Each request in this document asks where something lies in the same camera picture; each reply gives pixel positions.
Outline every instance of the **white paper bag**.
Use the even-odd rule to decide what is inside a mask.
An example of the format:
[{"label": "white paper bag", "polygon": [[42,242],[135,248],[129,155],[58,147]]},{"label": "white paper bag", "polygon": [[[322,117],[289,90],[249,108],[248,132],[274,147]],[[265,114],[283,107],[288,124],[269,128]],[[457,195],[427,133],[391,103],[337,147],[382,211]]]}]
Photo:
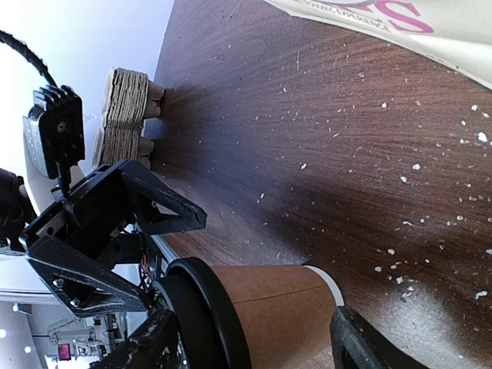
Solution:
[{"label": "white paper bag", "polygon": [[409,48],[492,88],[492,0],[265,0]]}]

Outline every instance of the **black cable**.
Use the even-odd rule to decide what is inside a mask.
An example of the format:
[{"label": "black cable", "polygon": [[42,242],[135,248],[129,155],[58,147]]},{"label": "black cable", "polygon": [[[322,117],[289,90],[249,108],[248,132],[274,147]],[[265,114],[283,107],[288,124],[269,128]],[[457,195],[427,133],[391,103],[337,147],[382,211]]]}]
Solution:
[{"label": "black cable", "polygon": [[56,87],[56,82],[52,76],[50,76],[48,72],[48,67],[43,63],[43,61],[38,58],[38,56],[32,52],[28,46],[19,41],[14,36],[10,35],[7,32],[0,30],[0,42],[10,46],[14,50],[16,50],[20,55],[22,55],[25,60],[34,65],[34,67],[38,70],[39,74],[42,75],[46,81],[51,85]]}]

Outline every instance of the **paper cup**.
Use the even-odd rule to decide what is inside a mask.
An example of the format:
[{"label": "paper cup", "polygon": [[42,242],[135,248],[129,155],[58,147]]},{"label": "paper cup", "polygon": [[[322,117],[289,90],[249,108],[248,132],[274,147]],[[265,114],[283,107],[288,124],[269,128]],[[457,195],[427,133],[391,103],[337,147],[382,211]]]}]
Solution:
[{"label": "paper cup", "polygon": [[211,268],[239,316],[253,369],[296,368],[330,346],[331,318],[344,302],[321,269]]}]

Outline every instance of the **white debris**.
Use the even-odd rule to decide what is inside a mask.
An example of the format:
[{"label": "white debris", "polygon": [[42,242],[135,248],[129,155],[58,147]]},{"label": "white debris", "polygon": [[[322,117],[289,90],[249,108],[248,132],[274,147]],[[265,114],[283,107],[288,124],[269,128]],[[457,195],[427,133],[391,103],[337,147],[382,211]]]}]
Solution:
[{"label": "white debris", "polygon": [[478,132],[478,141],[487,142],[487,136],[483,132]]},{"label": "white debris", "polygon": [[484,298],[485,296],[488,295],[487,291],[480,291],[475,294],[475,300],[478,300],[478,298]]}]

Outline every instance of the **dark wood grain surface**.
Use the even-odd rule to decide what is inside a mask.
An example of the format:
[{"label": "dark wood grain surface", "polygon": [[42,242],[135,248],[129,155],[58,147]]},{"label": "dark wood grain surface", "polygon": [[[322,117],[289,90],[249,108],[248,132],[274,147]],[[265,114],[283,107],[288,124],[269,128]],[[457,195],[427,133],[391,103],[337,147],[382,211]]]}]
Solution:
[{"label": "dark wood grain surface", "polygon": [[315,264],[423,364],[492,366],[490,91],[260,0],[176,0],[156,82],[152,169],[208,213],[181,254]]}]

